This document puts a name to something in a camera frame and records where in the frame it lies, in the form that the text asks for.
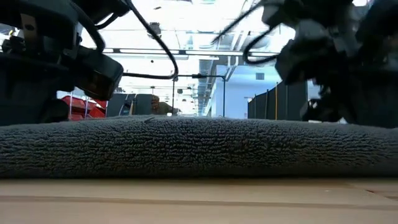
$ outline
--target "black cable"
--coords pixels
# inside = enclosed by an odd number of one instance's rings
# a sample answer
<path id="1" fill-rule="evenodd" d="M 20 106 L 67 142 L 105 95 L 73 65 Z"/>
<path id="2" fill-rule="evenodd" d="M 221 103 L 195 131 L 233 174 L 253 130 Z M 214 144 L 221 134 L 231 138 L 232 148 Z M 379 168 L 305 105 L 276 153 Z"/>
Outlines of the black cable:
<path id="1" fill-rule="evenodd" d="M 100 25 L 95 25 L 95 27 L 97 29 L 104 29 L 105 27 L 109 26 L 112 22 L 114 22 L 119 16 L 116 15 L 115 13 L 112 14 L 111 17 L 109 17 L 109 19 L 107 19 L 104 23 L 100 24 Z"/>
<path id="2" fill-rule="evenodd" d="M 234 26 L 236 26 L 239 22 L 241 22 L 244 18 L 246 18 L 248 15 L 252 14 L 256 9 L 258 9 L 261 6 L 283 6 L 281 3 L 265 3 L 268 0 L 262 0 L 259 1 L 256 5 L 254 5 L 252 8 L 247 10 L 245 13 L 241 14 L 237 19 L 235 19 L 230 25 L 226 26 L 223 31 L 221 31 L 216 38 L 213 39 L 211 43 L 215 43 L 220 39 L 223 35 L 225 35 L 228 31 L 230 31 Z"/>
<path id="3" fill-rule="evenodd" d="M 73 1 L 69 1 L 69 3 L 71 7 L 77 12 L 81 25 L 87 30 L 87 33 L 94 40 L 94 43 L 97 46 L 96 49 L 102 53 L 105 49 L 105 41 L 102 38 L 101 34 L 98 32 L 98 29 L 95 27 L 95 24 L 76 3 L 74 3 Z"/>
<path id="4" fill-rule="evenodd" d="M 243 50 L 243 61 L 246 62 L 248 65 L 258 65 L 258 64 L 262 64 L 262 63 L 267 63 L 270 62 L 272 60 L 275 60 L 278 55 L 272 55 L 272 56 L 268 56 L 266 58 L 260 59 L 260 60 L 249 60 L 249 56 L 250 56 L 250 50 L 253 48 L 253 46 L 255 46 L 261 39 L 263 39 L 266 35 L 270 34 L 272 32 L 272 30 L 274 30 L 275 27 L 270 27 L 269 30 L 265 31 L 264 33 L 262 33 L 261 35 L 259 35 L 258 37 L 256 37 L 254 40 L 252 40 Z"/>
<path id="5" fill-rule="evenodd" d="M 166 44 L 160 39 L 160 37 L 157 36 L 155 31 L 145 21 L 145 19 L 142 17 L 142 15 L 139 13 L 137 8 L 132 3 L 132 0 L 128 0 L 128 1 L 126 1 L 126 3 L 130 7 L 130 9 L 134 13 L 134 15 L 136 15 L 139 22 L 145 27 L 145 29 L 148 31 L 148 33 L 153 36 L 153 38 L 156 40 L 156 42 L 166 52 L 167 56 L 169 56 L 169 59 L 172 61 L 173 66 L 174 66 L 174 73 L 172 75 L 162 75 L 162 76 L 160 76 L 160 75 L 145 75 L 145 74 L 137 74 L 137 73 L 123 73 L 123 75 L 127 76 L 127 77 L 153 78 L 153 79 L 159 79 L 159 80 L 174 79 L 178 75 L 178 65 L 177 65 L 177 62 L 175 61 L 173 54 L 171 53 L 169 48 L 166 46 Z"/>

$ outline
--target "table surface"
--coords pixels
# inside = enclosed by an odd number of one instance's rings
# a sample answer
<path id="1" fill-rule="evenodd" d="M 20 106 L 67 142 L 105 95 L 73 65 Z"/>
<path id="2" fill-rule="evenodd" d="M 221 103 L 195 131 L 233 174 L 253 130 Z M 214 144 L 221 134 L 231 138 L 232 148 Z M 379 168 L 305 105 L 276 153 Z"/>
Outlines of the table surface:
<path id="1" fill-rule="evenodd" d="M 2 224 L 397 223 L 398 179 L 0 180 Z"/>

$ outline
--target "wooden table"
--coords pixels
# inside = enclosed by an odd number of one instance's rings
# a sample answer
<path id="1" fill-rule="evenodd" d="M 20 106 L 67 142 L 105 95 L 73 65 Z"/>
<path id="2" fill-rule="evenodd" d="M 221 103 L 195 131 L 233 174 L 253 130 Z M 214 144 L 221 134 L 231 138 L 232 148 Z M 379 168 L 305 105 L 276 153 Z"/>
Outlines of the wooden table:
<path id="1" fill-rule="evenodd" d="M 398 223 L 398 180 L 0 180 L 0 223 Z"/>

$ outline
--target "ceiling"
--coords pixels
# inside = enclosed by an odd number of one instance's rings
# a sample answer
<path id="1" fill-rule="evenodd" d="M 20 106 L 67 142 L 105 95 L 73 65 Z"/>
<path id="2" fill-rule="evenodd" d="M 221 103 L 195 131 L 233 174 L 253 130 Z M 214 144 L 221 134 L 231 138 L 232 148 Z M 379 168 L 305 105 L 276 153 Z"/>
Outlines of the ceiling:
<path id="1" fill-rule="evenodd" d="M 160 23 L 162 40 L 169 49 L 195 50 L 196 54 L 200 54 L 200 56 L 175 54 L 180 74 L 220 75 L 233 71 L 229 82 L 245 85 L 276 83 L 279 81 L 279 76 L 272 65 L 250 67 L 242 62 L 240 56 L 237 58 L 214 54 L 212 57 L 207 56 L 209 50 L 241 53 L 253 38 L 267 29 L 267 26 L 261 22 L 262 9 L 260 8 L 223 36 L 218 43 L 211 44 L 225 26 L 257 2 L 258 0 L 133 0 L 147 22 Z M 354 2 L 361 5 L 366 3 L 366 0 Z M 174 68 L 166 55 L 162 54 L 163 52 L 146 53 L 148 49 L 161 48 L 156 41 L 148 37 L 146 30 L 133 13 L 117 19 L 100 32 L 106 42 L 105 52 L 109 52 L 107 54 L 110 57 L 120 62 L 125 71 L 153 75 L 172 73 Z M 280 26 L 269 37 L 260 41 L 253 51 L 277 53 L 289 39 L 294 38 L 294 35 L 293 29 Z M 82 45 L 95 47 L 85 31 L 82 38 Z M 113 54 L 113 49 L 129 50 L 124 50 L 123 54 Z M 256 73 L 264 73 L 265 79 L 256 80 Z M 175 107 L 180 108 L 185 114 L 201 114 L 210 99 L 214 80 L 214 78 L 180 77 L 175 83 Z M 119 86 L 126 93 L 153 93 L 159 95 L 163 101 L 172 104 L 173 82 L 171 80 L 123 77 Z M 177 89 L 182 89 L 183 93 L 178 94 Z"/>

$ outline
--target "gray towel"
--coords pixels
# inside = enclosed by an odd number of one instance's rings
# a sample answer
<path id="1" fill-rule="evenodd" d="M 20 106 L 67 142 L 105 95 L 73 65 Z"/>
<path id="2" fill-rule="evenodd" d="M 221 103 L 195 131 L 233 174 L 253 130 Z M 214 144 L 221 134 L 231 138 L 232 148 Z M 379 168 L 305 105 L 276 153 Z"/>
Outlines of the gray towel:
<path id="1" fill-rule="evenodd" d="M 0 177 L 398 176 L 398 131 L 131 116 L 0 128 Z"/>

